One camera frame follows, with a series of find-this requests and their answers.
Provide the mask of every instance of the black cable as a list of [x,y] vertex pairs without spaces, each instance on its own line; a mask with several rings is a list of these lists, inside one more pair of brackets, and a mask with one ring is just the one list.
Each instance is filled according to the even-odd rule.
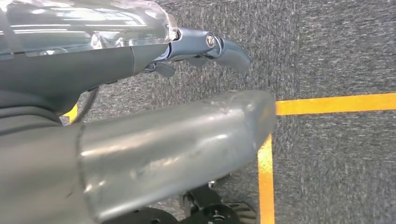
[[99,92],[99,87],[95,87],[95,88],[93,88],[93,89],[89,92],[89,96],[88,96],[87,102],[85,103],[85,105],[84,105],[84,107],[83,107],[81,113],[79,113],[79,114],[77,115],[77,117],[74,119],[74,121],[72,122],[72,124],[74,124],[74,123],[79,123],[79,122],[81,122],[81,121],[84,119],[84,117],[86,116],[86,114],[87,114],[87,113],[89,112],[89,110],[91,109],[91,107],[92,107],[92,105],[93,105],[93,102],[95,101],[95,99],[96,99],[96,97],[97,97],[97,95],[98,95],[98,92]]

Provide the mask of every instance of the transparent plastic cover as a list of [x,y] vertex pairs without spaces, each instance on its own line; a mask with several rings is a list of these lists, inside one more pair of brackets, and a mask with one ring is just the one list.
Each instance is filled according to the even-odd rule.
[[177,36],[173,16],[145,0],[0,0],[0,60],[164,44]]

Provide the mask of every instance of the yellow tape line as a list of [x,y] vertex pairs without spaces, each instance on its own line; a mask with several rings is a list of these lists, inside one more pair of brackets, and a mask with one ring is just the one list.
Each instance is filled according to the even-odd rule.
[[277,115],[396,110],[396,93],[277,101]]
[[274,224],[274,179],[272,175],[272,136],[260,148],[258,155],[260,223]]
[[[277,115],[321,114],[396,110],[396,93],[345,97],[311,98],[276,102]],[[258,153],[260,223],[275,223],[272,139],[267,139]]]
[[78,108],[77,108],[77,104],[76,104],[76,105],[74,105],[74,107],[71,111],[67,112],[63,116],[69,117],[69,122],[71,123],[74,121],[74,119],[76,119],[77,113],[78,113]]

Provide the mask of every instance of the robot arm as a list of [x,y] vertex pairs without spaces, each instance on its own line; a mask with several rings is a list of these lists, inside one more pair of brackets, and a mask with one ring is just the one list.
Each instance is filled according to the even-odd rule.
[[238,45],[176,28],[143,0],[9,0],[0,11],[0,223],[103,223],[252,161],[275,123],[264,91],[62,126],[96,86],[205,60],[247,70]]

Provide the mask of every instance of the black plastic bracket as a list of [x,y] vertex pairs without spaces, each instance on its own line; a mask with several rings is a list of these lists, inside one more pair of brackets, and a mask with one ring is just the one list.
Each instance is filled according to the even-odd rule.
[[160,209],[145,207],[103,224],[255,224],[257,215],[245,203],[223,203],[208,185],[180,195],[186,218],[178,221]]

